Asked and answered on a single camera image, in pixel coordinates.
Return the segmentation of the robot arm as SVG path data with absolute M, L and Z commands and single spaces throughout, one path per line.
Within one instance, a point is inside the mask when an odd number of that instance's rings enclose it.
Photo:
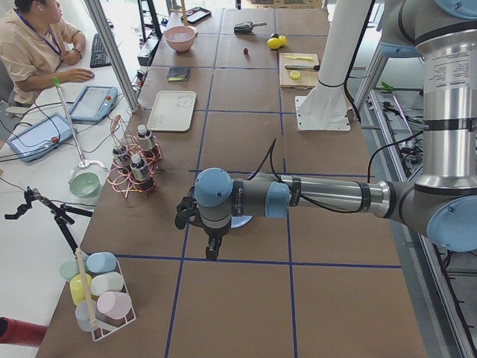
M 290 207 L 372 213 L 400 222 L 454 252 L 476 249 L 476 3 L 388 1 L 382 48 L 424 59 L 423 172 L 412 183 L 359 183 L 224 170 L 195 181 L 195 224 L 216 260 L 235 216 L 282 218 Z

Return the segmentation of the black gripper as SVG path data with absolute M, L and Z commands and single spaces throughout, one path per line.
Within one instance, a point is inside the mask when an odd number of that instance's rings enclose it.
M 217 260 L 222 239 L 228 234 L 228 226 L 223 226 L 220 228 L 207 227 L 205 232 L 209 237 L 208 244 L 206 246 L 206 258 L 208 260 Z

